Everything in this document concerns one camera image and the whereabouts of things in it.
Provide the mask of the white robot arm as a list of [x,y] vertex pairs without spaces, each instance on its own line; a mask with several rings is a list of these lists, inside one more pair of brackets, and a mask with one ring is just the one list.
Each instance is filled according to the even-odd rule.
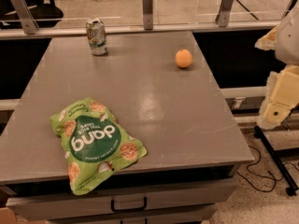
[[294,7],[281,23],[255,43],[257,49],[273,50],[286,66],[271,72],[257,125],[266,130],[279,126],[299,105],[299,8]]

